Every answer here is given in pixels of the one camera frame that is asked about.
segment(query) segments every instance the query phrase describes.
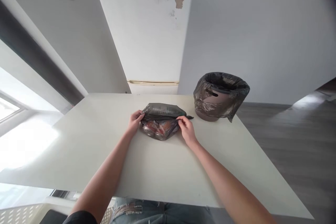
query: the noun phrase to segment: freezer door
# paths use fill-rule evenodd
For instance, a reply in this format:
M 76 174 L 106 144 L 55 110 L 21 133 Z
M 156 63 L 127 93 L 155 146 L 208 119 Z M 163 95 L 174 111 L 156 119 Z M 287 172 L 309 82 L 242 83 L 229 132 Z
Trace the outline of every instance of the freezer door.
M 100 0 L 127 79 L 178 81 L 191 0 Z
M 129 88 L 132 94 L 157 94 L 157 95 L 177 95 L 178 84 L 172 85 L 144 85 L 144 84 L 133 84 L 128 82 Z

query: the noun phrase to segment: hand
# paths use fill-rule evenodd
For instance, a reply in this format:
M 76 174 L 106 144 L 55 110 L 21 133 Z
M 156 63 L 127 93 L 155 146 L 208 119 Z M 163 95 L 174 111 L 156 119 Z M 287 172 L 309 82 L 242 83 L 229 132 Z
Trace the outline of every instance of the hand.
M 195 130 L 193 123 L 185 116 L 177 117 L 178 125 L 181 128 L 182 136 L 190 149 L 194 147 L 195 144 L 198 144 L 198 141 L 195 136 Z
M 144 116 L 145 113 L 142 114 L 142 110 L 135 111 L 133 114 L 131 114 L 131 117 L 129 118 L 128 128 L 126 131 L 131 134 L 132 137 L 137 132 L 137 129 L 139 128 L 139 122 Z

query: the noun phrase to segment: forearm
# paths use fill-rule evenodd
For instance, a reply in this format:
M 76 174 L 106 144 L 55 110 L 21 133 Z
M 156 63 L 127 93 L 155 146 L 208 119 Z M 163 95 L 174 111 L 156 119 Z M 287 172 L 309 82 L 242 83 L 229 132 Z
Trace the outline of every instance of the forearm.
M 85 187 L 71 213 L 85 210 L 100 223 L 114 195 L 133 135 L 126 132 Z
M 235 223 L 275 223 L 257 198 L 197 141 L 191 146 Z

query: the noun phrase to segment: left hand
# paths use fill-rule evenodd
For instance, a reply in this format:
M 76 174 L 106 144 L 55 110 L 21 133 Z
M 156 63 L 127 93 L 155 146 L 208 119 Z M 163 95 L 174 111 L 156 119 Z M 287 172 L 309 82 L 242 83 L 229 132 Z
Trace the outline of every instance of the left hand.
M 129 118 L 127 132 L 129 132 L 132 136 L 134 136 L 137 132 L 139 122 L 145 116 L 145 113 L 141 113 L 142 110 L 135 111 L 133 114 L 131 114 L 131 117 Z

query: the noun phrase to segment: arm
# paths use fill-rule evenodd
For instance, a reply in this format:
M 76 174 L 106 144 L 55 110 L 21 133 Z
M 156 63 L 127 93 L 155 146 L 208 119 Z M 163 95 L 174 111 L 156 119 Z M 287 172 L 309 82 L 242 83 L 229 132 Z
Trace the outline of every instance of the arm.
M 85 187 L 71 213 L 84 210 L 91 213 L 97 223 L 102 221 L 117 189 L 130 142 L 138 129 L 139 122 L 145 115 L 141 113 L 142 111 L 138 110 L 131 115 L 126 132 Z
M 178 117 L 182 136 L 196 155 L 230 217 L 237 224 L 275 223 L 272 215 L 257 198 L 210 155 L 198 142 L 193 124 L 186 117 Z

